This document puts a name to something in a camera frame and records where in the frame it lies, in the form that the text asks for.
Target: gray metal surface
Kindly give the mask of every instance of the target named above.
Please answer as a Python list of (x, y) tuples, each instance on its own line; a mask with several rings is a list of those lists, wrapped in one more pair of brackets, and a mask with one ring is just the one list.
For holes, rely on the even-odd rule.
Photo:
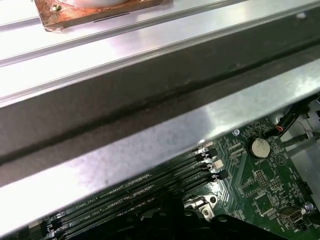
[(320, 60), (0, 188), (0, 236), (320, 91)]
[(249, 0), (237, 4), (236, 0), (175, 0), (172, 5), (91, 22), (55, 34), (43, 30), (31, 2), (23, 3), (18, 14), (14, 12), (19, 4), (16, 1), (0, 2), (0, 7), (7, 9), (0, 16), (0, 28), (4, 29), (0, 32), (0, 76), (6, 79), (1, 82), (0, 107), (184, 48), (184, 41), (194, 39), (189, 44), (195, 44), (203, 41), (203, 35), (217, 38), (320, 3), (319, 0)]

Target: screw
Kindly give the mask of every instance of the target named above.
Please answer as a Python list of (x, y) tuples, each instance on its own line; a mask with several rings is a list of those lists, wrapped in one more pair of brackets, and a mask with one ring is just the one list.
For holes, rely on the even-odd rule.
[(240, 135), (240, 130), (239, 129), (236, 129), (232, 132), (233, 136), (237, 137)]
[(212, 197), (210, 198), (210, 202), (211, 202), (212, 204), (215, 204), (215, 203), (217, 202), (217, 199), (216, 199), (214, 196), (212, 196)]
[(192, 212), (190, 212), (190, 211), (185, 211), (185, 212), (184, 212), (184, 215), (187, 216), (187, 217), (191, 217), (191, 216), (192, 216)]
[(205, 215), (205, 216), (208, 216), (208, 215), (209, 215), (209, 211), (208, 211), (208, 210), (206, 210), (206, 209), (205, 209), (205, 210), (203, 210), (203, 211), (202, 211), (202, 213), (203, 213), (203, 215)]
[(307, 210), (308, 212), (311, 212), (311, 211), (313, 211), (313, 210), (315, 209), (315, 206), (314, 206), (311, 202), (307, 201), (307, 202), (304, 204), (303, 208), (304, 208), (305, 210)]
[(224, 217), (224, 216), (220, 216), (218, 217), (218, 220), (222, 223), (226, 223), (227, 222), (227, 219)]
[(60, 11), (62, 9), (62, 6), (60, 4), (54, 3), (51, 7), (52, 11)]
[(296, 15), (297, 19), (305, 19), (306, 17), (307, 17), (307, 14), (304, 11)]

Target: metal rail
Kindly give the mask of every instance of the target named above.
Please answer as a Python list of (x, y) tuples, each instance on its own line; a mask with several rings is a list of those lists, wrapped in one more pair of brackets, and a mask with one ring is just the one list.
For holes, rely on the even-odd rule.
[[(233, 3), (235, 1), (231, 0), (176, 0), (171, 6), (158, 6), (107, 21), (87, 23), (66, 29), (63, 34), (47, 33), (40, 24), (5, 29), (0, 32), (0, 76), (9, 81), (2, 82), (0, 87), (0, 107), (110, 72), (131, 62), (163, 55), (192, 38), (210, 33), (212, 38), (217, 38), (221, 31), (224, 35), (229, 34), (231, 27), (238, 26), (238, 30), (252, 27), (310, 9), (320, 1), (249, 0)], [(0, 23), (21, 23), (25, 19), (8, 16), (5, 14), (0, 18)], [(28, 15), (26, 19), (30, 20), (32, 16)]]

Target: green circuit board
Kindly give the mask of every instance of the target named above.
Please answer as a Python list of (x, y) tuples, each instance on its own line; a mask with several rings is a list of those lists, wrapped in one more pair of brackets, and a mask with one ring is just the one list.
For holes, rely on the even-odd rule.
[(210, 152), (222, 160), (229, 177), (209, 183), (195, 194), (218, 196), (215, 215), (228, 214), (289, 240), (319, 240), (318, 225), (307, 222), (307, 230), (302, 230), (278, 216), (285, 207), (314, 204), (298, 187), (303, 180), (279, 137), (268, 139), (271, 152), (267, 158), (257, 160), (247, 153), (248, 139), (271, 128), (264, 118), (239, 129), (238, 136), (230, 133), (213, 141)]

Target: black cable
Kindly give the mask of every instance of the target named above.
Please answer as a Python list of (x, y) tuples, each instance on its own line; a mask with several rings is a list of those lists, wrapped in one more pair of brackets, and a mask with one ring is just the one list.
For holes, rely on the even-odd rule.
[[(320, 139), (320, 132), (313, 132), (313, 138)], [(301, 143), (304, 140), (308, 140), (308, 139), (309, 139), (309, 137), (305, 133), (305, 134), (302, 134), (302, 135), (299, 135), (299, 136), (295, 136), (295, 137), (291, 138), (290, 140), (283, 142), (283, 145), (284, 145), (285, 148), (287, 148), (287, 147), (290, 147), (292, 145)]]
[(303, 142), (304, 140), (307, 140), (308, 139), (308, 135), (307, 134), (302, 134), (302, 135), (299, 135), (299, 136), (295, 136), (293, 137), (292, 139), (288, 140), (288, 141), (285, 141), (283, 142), (283, 145), (285, 148), (287, 147), (290, 147), (292, 145), (295, 145), (295, 144), (298, 144), (300, 142)]
[(319, 96), (318, 95), (312, 95), (310, 97), (307, 97), (295, 104), (292, 105), (289, 112), (285, 114), (277, 124), (280, 127), (283, 127), (285, 130), (283, 132), (286, 132), (288, 128), (292, 126), (292, 124), (298, 119), (298, 117), (301, 114), (306, 114), (309, 111), (308, 105), (313, 101), (316, 100)]

